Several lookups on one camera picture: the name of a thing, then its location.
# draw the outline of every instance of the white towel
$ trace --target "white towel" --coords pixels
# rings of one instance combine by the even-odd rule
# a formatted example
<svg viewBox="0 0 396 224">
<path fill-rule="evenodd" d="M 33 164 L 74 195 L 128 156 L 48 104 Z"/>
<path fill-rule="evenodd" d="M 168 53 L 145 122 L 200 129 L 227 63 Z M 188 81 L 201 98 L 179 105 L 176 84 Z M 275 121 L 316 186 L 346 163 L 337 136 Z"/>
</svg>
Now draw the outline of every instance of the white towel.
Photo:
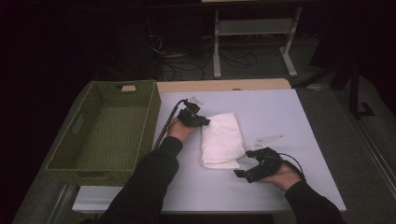
<svg viewBox="0 0 396 224">
<path fill-rule="evenodd" d="M 233 113 L 213 116 L 202 127 L 202 160 L 206 168 L 239 169 L 237 159 L 245 156 L 242 136 Z"/>
</svg>

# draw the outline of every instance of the wicker basket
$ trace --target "wicker basket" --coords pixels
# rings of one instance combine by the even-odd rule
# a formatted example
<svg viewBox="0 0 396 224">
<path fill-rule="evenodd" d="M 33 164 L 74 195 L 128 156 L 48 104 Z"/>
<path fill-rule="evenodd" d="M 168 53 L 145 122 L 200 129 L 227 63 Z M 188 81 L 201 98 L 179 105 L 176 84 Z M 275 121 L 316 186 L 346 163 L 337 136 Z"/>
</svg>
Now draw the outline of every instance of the wicker basket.
<svg viewBox="0 0 396 224">
<path fill-rule="evenodd" d="M 151 151 L 161 98 L 153 80 L 93 82 L 46 171 L 77 186 L 123 186 Z"/>
</svg>

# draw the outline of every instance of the hand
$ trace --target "hand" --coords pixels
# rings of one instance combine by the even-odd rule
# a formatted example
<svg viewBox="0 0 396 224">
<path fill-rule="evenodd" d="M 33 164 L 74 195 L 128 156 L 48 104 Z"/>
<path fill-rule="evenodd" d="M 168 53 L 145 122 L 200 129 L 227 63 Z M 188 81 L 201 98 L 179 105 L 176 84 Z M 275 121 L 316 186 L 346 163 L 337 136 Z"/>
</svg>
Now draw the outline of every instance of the hand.
<svg viewBox="0 0 396 224">
<path fill-rule="evenodd" d="M 285 192 L 299 181 L 301 181 L 301 178 L 285 163 L 282 163 L 275 174 L 259 180 L 261 183 L 272 183 L 275 187 Z"/>
<path fill-rule="evenodd" d="M 196 127 L 185 126 L 177 118 L 173 118 L 168 127 L 167 136 L 178 138 L 181 142 L 184 142 L 189 137 L 190 133 L 193 133 L 198 129 Z"/>
</svg>

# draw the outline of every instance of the person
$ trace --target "person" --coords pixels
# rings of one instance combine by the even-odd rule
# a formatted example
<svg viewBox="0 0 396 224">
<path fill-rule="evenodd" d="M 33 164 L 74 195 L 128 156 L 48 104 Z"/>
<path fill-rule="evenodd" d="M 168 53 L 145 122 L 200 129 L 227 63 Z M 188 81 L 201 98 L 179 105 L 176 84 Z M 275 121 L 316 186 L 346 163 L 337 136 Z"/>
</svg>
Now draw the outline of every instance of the person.
<svg viewBox="0 0 396 224">
<path fill-rule="evenodd" d="M 167 186 L 178 170 L 177 154 L 183 142 L 197 128 L 187 127 L 174 118 L 158 149 L 139 162 L 134 174 L 98 220 L 80 224 L 159 223 Z M 297 223 L 345 223 L 337 207 L 316 193 L 298 174 L 283 163 L 274 175 L 259 182 L 271 183 L 285 191 Z"/>
</svg>

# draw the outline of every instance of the white table surface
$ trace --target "white table surface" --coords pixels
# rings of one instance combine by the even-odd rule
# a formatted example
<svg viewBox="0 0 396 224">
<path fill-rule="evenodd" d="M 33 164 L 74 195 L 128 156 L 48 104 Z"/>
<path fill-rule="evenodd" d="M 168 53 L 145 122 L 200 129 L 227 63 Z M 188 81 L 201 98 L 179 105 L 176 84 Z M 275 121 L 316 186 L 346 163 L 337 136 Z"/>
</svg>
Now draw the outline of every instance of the white table surface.
<svg viewBox="0 0 396 224">
<path fill-rule="evenodd" d="M 192 96 L 204 102 L 199 115 L 235 113 L 245 150 L 249 150 L 257 137 L 283 134 L 284 139 L 270 148 L 294 157 L 303 166 L 308 184 L 340 211 L 347 210 L 295 90 L 161 93 L 162 106 L 154 143 L 175 104 Z M 291 210 L 283 193 L 271 184 L 249 184 L 245 178 L 237 178 L 233 170 L 202 167 L 200 146 L 201 133 L 198 131 L 191 135 L 177 156 L 180 167 L 168 187 L 163 202 L 164 213 L 275 213 Z M 247 157 L 239 163 L 245 170 L 258 164 Z M 73 210 L 104 212 L 120 189 L 81 187 Z"/>
</svg>

